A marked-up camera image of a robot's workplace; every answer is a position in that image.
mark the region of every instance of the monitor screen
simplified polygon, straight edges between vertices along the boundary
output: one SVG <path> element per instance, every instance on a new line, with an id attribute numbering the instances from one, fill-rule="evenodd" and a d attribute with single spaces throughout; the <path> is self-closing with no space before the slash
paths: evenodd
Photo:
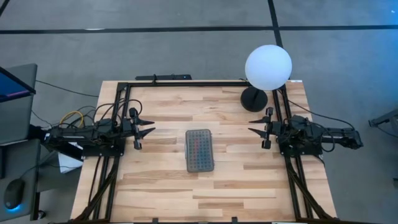
<path id="1" fill-rule="evenodd" d="M 0 67 L 0 102 L 35 94 L 35 90 Z"/>

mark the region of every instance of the wooden table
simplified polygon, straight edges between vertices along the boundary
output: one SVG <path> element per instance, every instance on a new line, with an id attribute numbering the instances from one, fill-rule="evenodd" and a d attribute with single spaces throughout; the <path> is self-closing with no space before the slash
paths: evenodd
<path id="1" fill-rule="evenodd" d="M 117 83 L 103 82 L 98 105 L 114 102 Z M 142 141 L 141 151 L 134 149 L 133 138 L 127 139 L 111 221 L 150 222 L 156 217 L 160 222 L 230 222 L 231 217 L 252 222 L 294 220 L 284 159 L 275 137 L 271 138 L 270 150 L 262 149 L 262 139 L 248 130 L 264 129 L 263 124 L 248 121 L 263 117 L 265 110 L 246 111 L 240 104 L 244 89 L 133 87 L 131 99 L 140 100 L 144 107 L 140 117 L 155 121 L 145 128 L 156 127 L 156 130 Z M 267 107 L 274 107 L 272 92 L 266 93 Z M 291 101 L 308 108 L 302 82 L 287 82 L 287 93 Z M 283 102 L 280 105 L 284 114 Z M 139 108 L 135 102 L 130 103 L 129 107 L 132 106 Z M 96 119 L 106 109 L 99 110 Z M 291 110 L 293 114 L 311 118 L 299 107 L 291 105 Z M 185 132 L 191 129 L 211 131 L 213 172 L 187 172 Z M 302 156 L 302 160 L 309 191 L 326 212 L 335 216 L 323 164 L 313 156 Z M 96 157 L 91 157 L 83 164 L 71 218 L 87 205 L 96 161 Z M 300 192 L 298 197 L 305 217 Z M 100 218 L 104 217 L 106 201 L 102 201 Z"/>

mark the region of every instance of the lamp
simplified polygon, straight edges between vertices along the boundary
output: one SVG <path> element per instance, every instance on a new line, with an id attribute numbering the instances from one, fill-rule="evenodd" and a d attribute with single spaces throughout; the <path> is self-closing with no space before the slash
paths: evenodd
<path id="1" fill-rule="evenodd" d="M 289 79 L 292 59 L 282 47 L 263 45 L 251 52 L 244 71 L 252 86 L 242 92 L 241 104 L 248 111 L 258 112 L 268 102 L 264 90 L 278 89 Z"/>

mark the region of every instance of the gray carpet floor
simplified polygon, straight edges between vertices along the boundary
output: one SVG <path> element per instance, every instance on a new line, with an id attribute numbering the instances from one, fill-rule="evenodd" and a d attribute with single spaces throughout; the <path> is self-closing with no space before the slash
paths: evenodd
<path id="1" fill-rule="evenodd" d="M 395 0 L 274 2 L 280 26 L 398 24 Z M 272 25 L 267 1 L 10 0 L 0 17 L 1 30 L 232 25 Z M 398 30 L 282 31 L 281 36 L 293 60 L 292 79 L 303 80 L 311 110 L 349 121 L 365 145 L 325 154 L 338 216 L 396 223 L 398 190 L 392 178 L 398 177 L 398 139 L 369 128 L 368 120 L 398 108 Z M 103 80 L 154 73 L 188 73 L 197 80 L 244 78 L 246 57 L 264 44 L 275 44 L 273 32 L 0 34 L 0 66 L 36 63 L 38 80 L 96 95 Z M 33 110 L 51 123 L 66 111 L 96 105 L 96 98 L 41 83 L 36 89 Z M 32 124 L 45 126 L 35 117 Z M 67 187 L 43 194 L 40 208 L 48 217 L 36 223 L 68 220 L 77 181 L 78 173 Z"/>

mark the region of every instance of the computer mouse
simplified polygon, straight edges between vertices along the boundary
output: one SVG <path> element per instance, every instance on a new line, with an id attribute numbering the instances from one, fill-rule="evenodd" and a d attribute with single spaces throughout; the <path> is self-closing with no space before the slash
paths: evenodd
<path id="1" fill-rule="evenodd" d="M 25 182 L 22 179 L 11 181 L 4 192 L 4 206 L 7 209 L 16 208 L 22 202 Z"/>

